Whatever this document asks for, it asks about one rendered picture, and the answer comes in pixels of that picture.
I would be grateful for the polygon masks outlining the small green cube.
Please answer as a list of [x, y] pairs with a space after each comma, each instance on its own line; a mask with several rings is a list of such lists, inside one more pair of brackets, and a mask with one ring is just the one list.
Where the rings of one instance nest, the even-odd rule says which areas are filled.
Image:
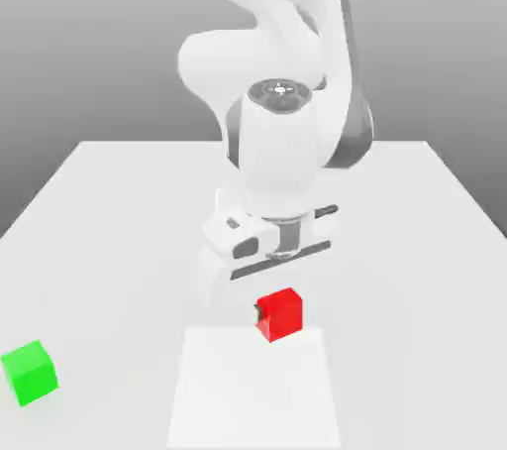
[[1, 355], [0, 364], [19, 406], [59, 388], [54, 363], [40, 340]]

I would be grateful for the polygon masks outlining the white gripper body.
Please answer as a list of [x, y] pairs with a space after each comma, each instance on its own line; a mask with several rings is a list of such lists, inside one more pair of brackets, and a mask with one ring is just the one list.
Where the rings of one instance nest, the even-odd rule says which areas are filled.
[[234, 269], [227, 281], [227, 294], [259, 294], [300, 284], [322, 272], [332, 246], [332, 240], [325, 240], [303, 248], [288, 259], [266, 259]]

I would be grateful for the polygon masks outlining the small red cube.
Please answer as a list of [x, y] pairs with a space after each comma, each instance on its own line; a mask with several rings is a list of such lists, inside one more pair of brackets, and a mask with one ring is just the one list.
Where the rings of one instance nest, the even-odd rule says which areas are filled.
[[303, 301], [291, 287], [264, 296], [264, 319], [256, 327], [268, 342], [303, 328]]

